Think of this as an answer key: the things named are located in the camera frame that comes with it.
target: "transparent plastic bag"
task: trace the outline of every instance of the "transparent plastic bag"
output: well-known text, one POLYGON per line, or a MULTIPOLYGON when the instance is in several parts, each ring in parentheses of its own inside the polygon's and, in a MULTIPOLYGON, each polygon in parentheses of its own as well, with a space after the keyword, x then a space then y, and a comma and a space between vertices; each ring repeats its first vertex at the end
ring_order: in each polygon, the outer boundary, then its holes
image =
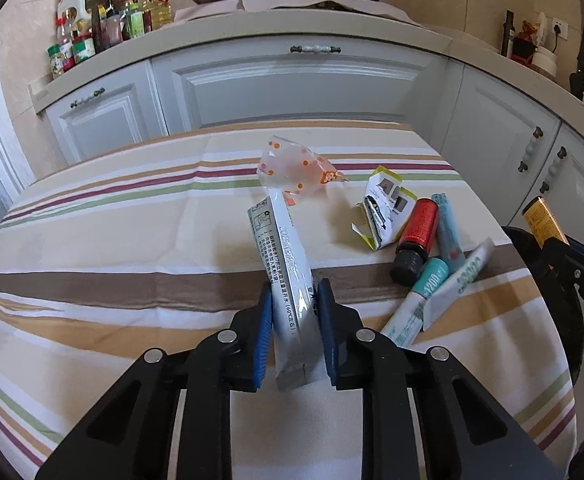
POLYGON ((265 187, 283 192, 287 205, 321 189, 328 182, 347 179, 321 155, 291 140, 274 136, 264 150, 257 176, 265 187))

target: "table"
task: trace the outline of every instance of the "table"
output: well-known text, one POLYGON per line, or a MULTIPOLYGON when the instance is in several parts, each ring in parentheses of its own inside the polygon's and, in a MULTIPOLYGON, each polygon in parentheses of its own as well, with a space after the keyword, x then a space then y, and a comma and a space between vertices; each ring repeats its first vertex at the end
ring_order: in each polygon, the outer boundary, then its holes
MULTIPOLYGON (((266 276, 246 211, 273 134, 349 179, 290 209, 315 278, 379 330, 407 294, 393 248, 350 224, 383 164, 419 196, 450 197, 465 251, 497 247, 477 282, 414 349, 442 345, 486 386, 562 474, 576 447, 574 394, 530 272, 459 174, 406 126, 288 121, 208 128, 86 161, 30 186, 0 224, 0 449, 27 480, 147 348, 193 348, 252 306, 266 276)), ((232 394, 235 479, 360 478, 361 394, 327 381, 232 394)))

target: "white tube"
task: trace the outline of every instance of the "white tube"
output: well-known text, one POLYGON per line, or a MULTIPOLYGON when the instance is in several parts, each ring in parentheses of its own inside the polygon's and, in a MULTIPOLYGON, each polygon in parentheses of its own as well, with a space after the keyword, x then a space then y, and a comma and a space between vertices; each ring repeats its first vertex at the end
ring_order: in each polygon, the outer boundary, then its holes
POLYGON ((293 390, 326 375, 312 272, 283 194, 274 189, 248 210, 252 232, 272 284, 277 388, 293 390))
POLYGON ((448 266, 445 262, 431 258, 419 281, 383 327, 381 334, 390 338, 395 345, 409 348, 423 327, 423 306, 447 277, 448 266))
POLYGON ((423 307, 423 329, 427 330, 458 298, 460 298, 467 286, 472 283, 479 272, 492 256, 494 242, 486 238, 470 256, 463 267, 452 274, 441 285, 423 307))

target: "white kitchen cabinet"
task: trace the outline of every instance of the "white kitchen cabinet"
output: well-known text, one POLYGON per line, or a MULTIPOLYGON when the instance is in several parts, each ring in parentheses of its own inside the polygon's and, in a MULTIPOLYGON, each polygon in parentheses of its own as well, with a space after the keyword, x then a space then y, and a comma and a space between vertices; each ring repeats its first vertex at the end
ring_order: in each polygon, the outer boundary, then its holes
POLYGON ((196 46, 152 65, 170 134, 242 121, 337 118, 408 122, 426 137, 447 62, 378 41, 300 35, 196 46), (313 45, 335 49, 291 52, 313 45), (410 90, 420 76, 417 95, 410 90))
POLYGON ((69 164, 167 135, 149 60, 79 88, 46 114, 69 164))
POLYGON ((521 212, 536 196, 547 201, 565 234, 584 244, 584 140, 566 124, 561 127, 550 156, 510 225, 530 230, 521 212), (559 152, 565 156, 559 158, 559 152))
POLYGON ((507 225, 536 181, 559 125, 517 89, 466 66, 441 155, 507 225), (526 149, 527 169, 519 171, 526 149))

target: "light blue tube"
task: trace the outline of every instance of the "light blue tube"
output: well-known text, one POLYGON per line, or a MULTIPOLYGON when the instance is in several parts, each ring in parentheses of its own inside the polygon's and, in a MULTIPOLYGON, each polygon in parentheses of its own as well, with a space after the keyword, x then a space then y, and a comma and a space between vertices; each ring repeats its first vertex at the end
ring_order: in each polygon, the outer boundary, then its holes
POLYGON ((445 193, 432 195, 432 200, 438 205, 437 242, 441 259, 448 264, 450 274, 463 267, 466 256, 461 248, 461 236, 454 220, 452 205, 445 193))
POLYGON ((423 327, 423 305, 448 277, 448 266, 438 258, 431 258, 419 281, 403 300, 381 334, 401 348, 409 348, 423 327))

